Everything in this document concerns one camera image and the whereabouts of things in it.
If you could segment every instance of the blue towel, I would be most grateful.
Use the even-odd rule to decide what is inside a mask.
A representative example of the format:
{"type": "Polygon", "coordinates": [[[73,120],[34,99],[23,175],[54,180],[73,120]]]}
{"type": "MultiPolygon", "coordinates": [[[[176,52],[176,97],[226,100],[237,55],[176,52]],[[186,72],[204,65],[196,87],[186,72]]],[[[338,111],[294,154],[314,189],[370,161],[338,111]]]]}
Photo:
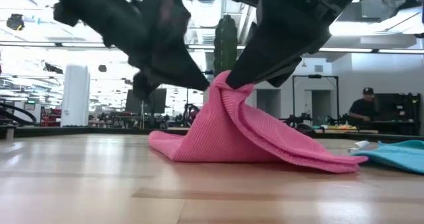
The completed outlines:
{"type": "Polygon", "coordinates": [[[370,161],[384,166],[424,174],[424,142],[420,140],[409,140],[395,144],[379,142],[378,148],[375,150],[359,150],[352,155],[367,156],[370,161]]]}

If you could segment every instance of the man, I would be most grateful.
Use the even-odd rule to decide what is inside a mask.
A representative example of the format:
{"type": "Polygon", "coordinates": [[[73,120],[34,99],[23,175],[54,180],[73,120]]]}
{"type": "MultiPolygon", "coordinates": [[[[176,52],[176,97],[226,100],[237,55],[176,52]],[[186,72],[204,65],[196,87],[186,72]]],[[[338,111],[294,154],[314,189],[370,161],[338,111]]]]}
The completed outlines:
{"type": "Polygon", "coordinates": [[[366,125],[377,115],[374,104],[374,90],[371,87],[365,87],[362,91],[362,99],[356,100],[349,110],[349,124],[358,126],[366,125]]]}

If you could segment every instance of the black cap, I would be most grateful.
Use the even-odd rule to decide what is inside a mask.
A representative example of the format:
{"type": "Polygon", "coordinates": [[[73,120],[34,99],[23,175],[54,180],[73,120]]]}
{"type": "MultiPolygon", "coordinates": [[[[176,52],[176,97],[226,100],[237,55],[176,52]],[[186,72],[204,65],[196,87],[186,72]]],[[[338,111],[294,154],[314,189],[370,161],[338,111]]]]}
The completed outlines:
{"type": "Polygon", "coordinates": [[[371,87],[365,87],[364,90],[362,91],[363,95],[373,95],[374,94],[374,90],[371,87]]]}

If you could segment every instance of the doorway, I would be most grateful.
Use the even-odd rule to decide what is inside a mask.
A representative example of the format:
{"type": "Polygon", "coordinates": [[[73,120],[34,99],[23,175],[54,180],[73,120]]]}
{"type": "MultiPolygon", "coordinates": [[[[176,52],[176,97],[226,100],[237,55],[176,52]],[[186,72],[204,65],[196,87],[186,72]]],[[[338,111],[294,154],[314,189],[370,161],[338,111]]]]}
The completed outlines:
{"type": "Polygon", "coordinates": [[[324,125],[324,120],[331,115],[331,91],[315,90],[312,94],[312,125],[324,125]]]}
{"type": "Polygon", "coordinates": [[[256,90],[256,107],[275,118],[281,118],[281,91],[279,89],[256,90]]]}

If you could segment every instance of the pink cloth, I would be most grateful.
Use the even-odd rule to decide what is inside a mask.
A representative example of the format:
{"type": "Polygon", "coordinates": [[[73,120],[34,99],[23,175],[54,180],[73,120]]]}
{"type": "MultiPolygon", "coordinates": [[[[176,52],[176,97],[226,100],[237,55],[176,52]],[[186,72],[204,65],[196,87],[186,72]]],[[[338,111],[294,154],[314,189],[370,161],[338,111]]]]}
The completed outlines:
{"type": "Polygon", "coordinates": [[[362,156],[335,156],[316,140],[244,103],[253,85],[231,89],[223,72],[209,88],[186,136],[154,131],[149,145],[178,162],[289,162],[334,173],[355,172],[362,156]]]}

